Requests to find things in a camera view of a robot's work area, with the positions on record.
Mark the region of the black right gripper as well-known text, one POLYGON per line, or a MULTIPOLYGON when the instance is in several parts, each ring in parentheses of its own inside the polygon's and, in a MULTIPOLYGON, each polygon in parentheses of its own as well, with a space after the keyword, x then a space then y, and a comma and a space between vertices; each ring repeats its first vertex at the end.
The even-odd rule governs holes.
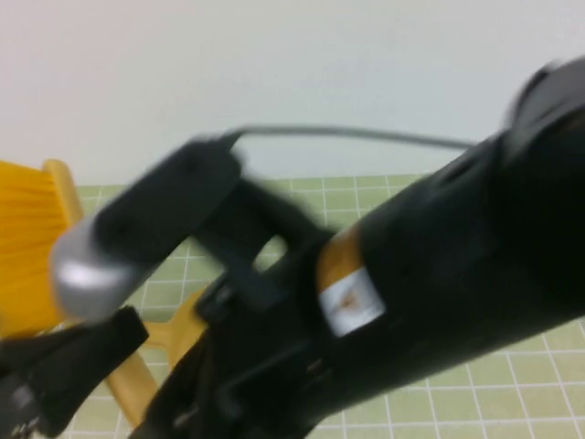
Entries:
POLYGON ((318 287, 314 262, 261 276, 271 303, 251 307, 229 279, 198 305, 207 322, 134 430, 136 438, 302 438, 379 392, 363 336, 385 307, 362 265, 318 287))

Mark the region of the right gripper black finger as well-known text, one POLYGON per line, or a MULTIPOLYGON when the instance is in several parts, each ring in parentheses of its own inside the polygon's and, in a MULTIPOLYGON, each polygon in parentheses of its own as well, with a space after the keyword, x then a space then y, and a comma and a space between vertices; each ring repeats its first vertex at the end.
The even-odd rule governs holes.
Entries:
POLYGON ((146 338, 144 324, 131 306, 96 325, 32 338, 26 379, 40 408, 38 431, 61 434, 92 391, 146 338))
POLYGON ((43 428, 45 416, 27 380, 27 363, 35 356, 35 339, 1 341, 1 437, 29 438, 43 428))

